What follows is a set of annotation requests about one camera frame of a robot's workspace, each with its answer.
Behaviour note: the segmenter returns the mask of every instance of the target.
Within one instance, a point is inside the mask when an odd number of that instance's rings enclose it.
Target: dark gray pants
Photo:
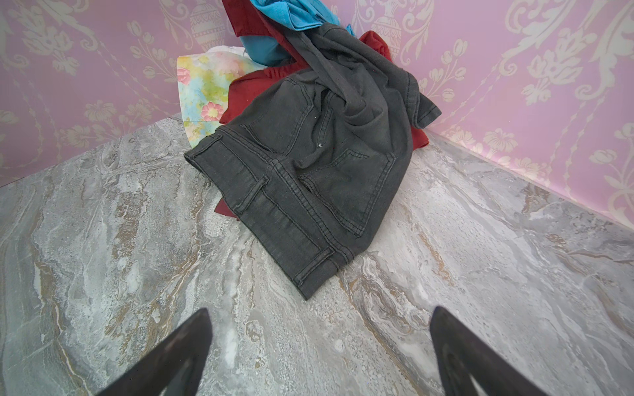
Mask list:
[[[365,250],[440,110],[414,77],[330,24],[285,32],[311,68],[258,96],[185,158],[308,299]]]

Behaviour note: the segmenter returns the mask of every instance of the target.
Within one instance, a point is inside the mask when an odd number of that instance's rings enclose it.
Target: colorful floral cloth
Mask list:
[[[238,49],[218,49],[180,56],[176,62],[183,125],[192,148],[220,126],[220,118],[228,107],[231,82],[265,68],[239,55]]]

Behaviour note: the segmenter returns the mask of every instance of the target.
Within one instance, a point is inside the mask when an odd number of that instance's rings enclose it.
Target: jeans pocket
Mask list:
[[[360,237],[394,159],[392,153],[347,149],[332,163],[310,170],[299,179],[342,227]]]
[[[266,111],[241,126],[265,150],[288,154],[297,141],[306,117],[314,108],[306,87],[290,78],[267,98]]]

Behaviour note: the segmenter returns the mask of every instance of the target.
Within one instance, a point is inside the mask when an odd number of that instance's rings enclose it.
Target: dark red cloth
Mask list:
[[[284,37],[281,29],[276,27],[277,24],[262,15],[251,4],[250,0],[223,0],[223,4],[237,37],[243,35],[268,35],[274,37],[295,60],[295,63],[289,65],[265,68],[234,80],[229,86],[228,108],[220,119],[221,124],[226,124],[240,115],[258,95],[284,77],[307,68],[308,63]],[[376,32],[371,30],[365,32],[359,40],[385,56],[389,61],[392,61],[387,43]],[[425,132],[414,127],[411,127],[411,138],[414,150],[429,144],[429,138]],[[236,217],[231,213],[224,199],[220,199],[215,212]]]

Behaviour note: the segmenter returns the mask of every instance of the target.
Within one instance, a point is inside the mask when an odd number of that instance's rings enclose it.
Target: blue garment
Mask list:
[[[247,54],[254,62],[264,66],[277,66],[290,54],[277,40],[266,35],[243,35],[240,38]]]
[[[320,0],[251,0],[270,19],[291,30],[302,31],[319,27],[324,22],[339,24],[339,18]]]

